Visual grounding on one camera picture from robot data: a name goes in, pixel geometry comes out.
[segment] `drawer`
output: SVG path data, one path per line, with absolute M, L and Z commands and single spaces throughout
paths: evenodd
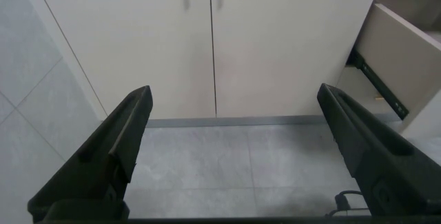
M 441 88 L 441 0 L 376 0 L 354 48 L 408 110 L 405 129 Z

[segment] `black bracket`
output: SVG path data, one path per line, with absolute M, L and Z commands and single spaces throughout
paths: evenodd
M 391 106 L 393 111 L 404 120 L 408 115 L 408 109 L 401 103 L 395 94 L 387 87 L 386 84 L 377 76 L 377 74 L 366 63 L 365 58 L 361 56 L 355 49 L 351 51 L 348 58 L 349 64 L 354 64 L 355 67 L 363 72 L 377 91 L 384 97 L 386 102 Z

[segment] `cabinet door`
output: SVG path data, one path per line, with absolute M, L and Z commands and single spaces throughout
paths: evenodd
M 212 0 L 217 114 L 321 114 L 373 0 Z
M 109 114 L 152 89 L 151 119 L 215 117 L 209 0 L 46 0 Z

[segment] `tiled wall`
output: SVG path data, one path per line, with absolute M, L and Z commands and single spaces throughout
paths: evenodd
M 31 223 L 28 200 L 98 126 L 28 0 L 0 0 L 0 223 Z

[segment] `metal baseboard strip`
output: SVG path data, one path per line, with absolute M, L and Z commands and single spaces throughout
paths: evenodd
M 383 122 L 400 121 L 400 118 L 395 113 L 376 114 L 376 117 Z M 188 128 L 237 125 L 302 125 L 325 123 L 326 120 L 323 115 L 163 120 L 153 119 L 148 121 L 147 128 Z

